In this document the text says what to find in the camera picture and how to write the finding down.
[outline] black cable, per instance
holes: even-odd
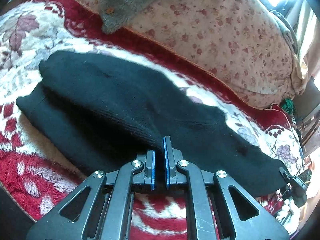
[[[285,95],[286,93],[288,93],[288,96],[289,96],[289,98],[290,98],[291,101],[292,101],[292,98],[291,98],[290,93],[289,93],[288,91],[284,92],[284,94],[283,94],[283,96],[282,96],[282,98],[281,98],[281,101],[283,100],[283,97],[284,97],[284,95]]]
[[[304,168],[305,166],[309,165],[311,163],[311,169],[313,171],[313,164],[312,164],[312,161],[308,161],[307,163],[305,163],[299,170],[298,172],[296,173],[296,176],[299,174],[299,172],[301,171],[302,168]]]
[[[287,191],[289,190],[290,188],[288,187],[288,189],[282,194],[281,198],[278,199],[278,201],[275,203],[275,205],[273,206],[273,208],[271,209],[270,211],[270,214],[272,214],[273,210],[275,209],[276,205],[281,201],[283,200],[283,196],[287,193]]]

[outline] red floral blanket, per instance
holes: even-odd
[[[253,108],[162,44],[129,29],[106,35],[101,25],[97,14],[74,0],[32,0],[0,17],[0,182],[33,220],[85,178],[15,104],[40,82],[39,62],[57,50],[113,55],[161,71],[191,100],[219,107],[231,129],[282,160],[292,174],[301,167],[298,136],[278,106]],[[258,199],[269,211],[277,200],[277,194]],[[184,200],[137,194],[131,239],[187,239]]]

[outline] black knit fabric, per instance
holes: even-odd
[[[22,211],[0,184],[1,240],[25,240],[34,222]]]
[[[217,107],[193,103],[162,73],[114,57],[59,51],[17,105],[86,174],[114,171],[162,137],[202,170],[225,170],[252,196],[285,186],[280,160],[233,132]]]

